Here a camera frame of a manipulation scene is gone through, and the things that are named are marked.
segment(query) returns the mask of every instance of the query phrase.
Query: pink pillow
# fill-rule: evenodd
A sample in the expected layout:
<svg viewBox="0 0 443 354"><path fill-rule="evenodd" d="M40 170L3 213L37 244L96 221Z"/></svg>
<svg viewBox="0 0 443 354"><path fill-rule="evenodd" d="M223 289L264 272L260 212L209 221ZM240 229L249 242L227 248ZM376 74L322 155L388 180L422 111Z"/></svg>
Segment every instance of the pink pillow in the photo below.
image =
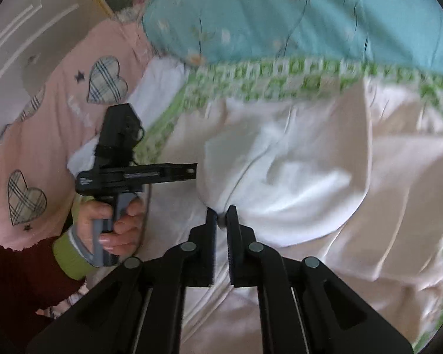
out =
<svg viewBox="0 0 443 354"><path fill-rule="evenodd" d="M99 133L153 56L143 30L105 20L52 72L0 145L0 245L59 235L75 195L67 160Z"/></svg>

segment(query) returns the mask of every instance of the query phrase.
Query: green cuff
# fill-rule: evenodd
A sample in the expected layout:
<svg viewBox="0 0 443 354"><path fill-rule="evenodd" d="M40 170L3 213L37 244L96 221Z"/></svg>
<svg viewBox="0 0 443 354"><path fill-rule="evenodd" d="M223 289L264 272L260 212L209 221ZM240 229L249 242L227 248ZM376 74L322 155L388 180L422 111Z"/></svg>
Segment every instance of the green cuff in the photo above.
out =
<svg viewBox="0 0 443 354"><path fill-rule="evenodd" d="M76 281L81 280L89 274L92 269L95 269L72 246L67 233L64 233L54 241L52 251L62 271L64 271L69 278L75 279Z"/></svg>

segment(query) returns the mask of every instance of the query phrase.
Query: gray wrist strap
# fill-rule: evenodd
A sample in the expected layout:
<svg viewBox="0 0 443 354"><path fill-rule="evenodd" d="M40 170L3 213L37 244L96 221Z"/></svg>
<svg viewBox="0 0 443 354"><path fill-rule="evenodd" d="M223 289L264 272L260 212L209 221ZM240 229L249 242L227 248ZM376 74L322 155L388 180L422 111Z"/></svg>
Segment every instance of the gray wrist strap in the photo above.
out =
<svg viewBox="0 0 443 354"><path fill-rule="evenodd" d="M77 235L76 225L72 225L69 228L68 234L69 234L69 240L71 241L72 246L77 250L77 252L80 254L80 256L82 258L84 258L92 266L94 266L93 254L88 251L88 249L85 247L85 245L82 243L79 236Z"/></svg>

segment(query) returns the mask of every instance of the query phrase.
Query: pink blanket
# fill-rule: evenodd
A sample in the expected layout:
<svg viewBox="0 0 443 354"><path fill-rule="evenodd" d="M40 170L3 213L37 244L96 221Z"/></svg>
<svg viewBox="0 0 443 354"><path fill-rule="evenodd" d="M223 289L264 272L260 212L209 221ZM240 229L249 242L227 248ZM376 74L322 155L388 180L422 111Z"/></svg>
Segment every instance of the pink blanket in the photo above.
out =
<svg viewBox="0 0 443 354"><path fill-rule="evenodd" d="M0 245L20 250L60 234L75 195L67 160L151 58L142 28L106 20L62 60L0 145Z"/></svg>

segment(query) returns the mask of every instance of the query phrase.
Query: silver screw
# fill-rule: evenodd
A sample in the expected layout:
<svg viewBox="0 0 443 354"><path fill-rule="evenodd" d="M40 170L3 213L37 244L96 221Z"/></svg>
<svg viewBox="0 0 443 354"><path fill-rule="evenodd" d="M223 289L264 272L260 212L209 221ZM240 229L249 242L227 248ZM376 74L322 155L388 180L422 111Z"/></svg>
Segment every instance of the silver screw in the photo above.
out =
<svg viewBox="0 0 443 354"><path fill-rule="evenodd" d="M259 253L259 252L262 252L262 251L263 251L264 246L263 246L262 243L259 243L259 242L252 242L252 243L249 244L248 248L249 248L249 250L251 250L252 252Z"/></svg>
<svg viewBox="0 0 443 354"><path fill-rule="evenodd" d="M193 242L184 242L180 248L185 252L193 252L197 248L197 245Z"/></svg>
<svg viewBox="0 0 443 354"><path fill-rule="evenodd" d="M305 264L312 269L315 269L320 265L320 261L316 257L307 257L305 259Z"/></svg>
<svg viewBox="0 0 443 354"><path fill-rule="evenodd" d="M127 260L125 260L124 264L127 269L134 269L137 268L140 265L141 261L137 259L136 257L130 257Z"/></svg>

